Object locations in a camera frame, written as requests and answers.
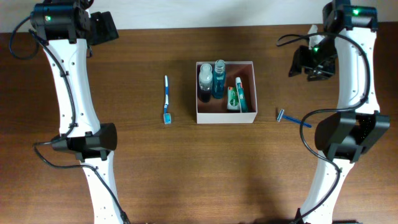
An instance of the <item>table surface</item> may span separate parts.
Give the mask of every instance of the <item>table surface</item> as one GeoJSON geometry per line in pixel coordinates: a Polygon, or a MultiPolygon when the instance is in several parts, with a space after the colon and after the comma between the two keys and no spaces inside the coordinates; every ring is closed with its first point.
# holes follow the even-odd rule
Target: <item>table surface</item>
{"type": "MultiPolygon", "coordinates": [[[[102,123],[118,129],[114,174],[132,222],[239,223],[293,218],[308,195],[317,159],[303,146],[299,126],[275,121],[276,108],[301,118],[334,108],[338,75],[324,82],[288,78],[300,44],[277,48],[284,34],[310,26],[121,30],[118,40],[94,46],[87,62],[91,95],[102,123]],[[195,63],[253,61],[258,115],[254,124],[198,125],[195,63]],[[173,123],[162,119],[164,75],[169,76],[173,123]]],[[[382,114],[391,127],[349,174],[334,219],[374,223],[398,220],[397,23],[380,25],[374,77],[382,114]]],[[[93,208],[81,169],[57,170],[31,144],[58,133],[59,110],[43,52],[13,59],[9,34],[0,35],[0,223],[92,223],[93,208]]],[[[18,34],[17,52],[33,49],[18,34]]],[[[316,125],[329,116],[308,122],[316,125]]],[[[314,130],[305,135],[313,146],[314,130]]],[[[42,153],[55,164],[73,155],[42,153]]]]}

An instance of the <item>white box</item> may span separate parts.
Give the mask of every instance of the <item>white box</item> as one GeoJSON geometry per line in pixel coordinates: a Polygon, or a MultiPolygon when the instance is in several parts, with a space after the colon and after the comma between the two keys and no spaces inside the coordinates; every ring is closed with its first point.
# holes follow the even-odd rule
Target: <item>white box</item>
{"type": "Polygon", "coordinates": [[[226,81],[224,86],[224,97],[215,99],[213,96],[207,103],[198,98],[198,76],[200,67],[209,63],[214,69],[214,62],[197,62],[197,123],[198,124],[244,124],[253,123],[257,116],[256,82],[254,81],[253,62],[226,62],[226,81]],[[229,86],[235,85],[235,78],[241,77],[244,96],[248,104],[249,113],[228,111],[226,108],[229,86]]]}

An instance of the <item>clear bottle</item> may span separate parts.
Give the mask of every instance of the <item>clear bottle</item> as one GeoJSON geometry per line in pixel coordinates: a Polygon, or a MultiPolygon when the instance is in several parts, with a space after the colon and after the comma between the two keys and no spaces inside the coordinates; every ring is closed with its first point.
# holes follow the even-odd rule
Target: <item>clear bottle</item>
{"type": "Polygon", "coordinates": [[[211,87],[213,86],[213,68],[210,64],[205,63],[200,67],[199,73],[199,99],[207,103],[211,98],[211,87]]]}
{"type": "Polygon", "coordinates": [[[212,90],[212,94],[216,99],[222,99],[222,97],[224,97],[225,77],[225,62],[223,60],[218,60],[214,67],[212,90]]]}

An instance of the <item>white wall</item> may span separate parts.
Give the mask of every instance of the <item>white wall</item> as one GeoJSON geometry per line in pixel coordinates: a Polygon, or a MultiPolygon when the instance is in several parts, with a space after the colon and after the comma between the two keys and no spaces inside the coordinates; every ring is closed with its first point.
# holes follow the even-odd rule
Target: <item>white wall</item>
{"type": "MultiPolygon", "coordinates": [[[[91,12],[111,11],[118,29],[322,23],[331,0],[95,0],[91,12]]],[[[38,0],[0,0],[0,32],[10,32],[38,0]]],[[[398,21],[398,0],[351,0],[377,7],[380,21],[398,21]]]]}

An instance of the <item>blue bottle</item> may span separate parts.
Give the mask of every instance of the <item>blue bottle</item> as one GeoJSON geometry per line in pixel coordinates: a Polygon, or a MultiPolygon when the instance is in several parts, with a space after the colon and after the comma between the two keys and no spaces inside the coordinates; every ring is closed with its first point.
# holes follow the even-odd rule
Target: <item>blue bottle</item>
{"type": "Polygon", "coordinates": [[[218,60],[216,61],[213,71],[213,89],[211,91],[216,99],[222,99],[224,96],[225,78],[225,62],[223,60],[218,60]]]}

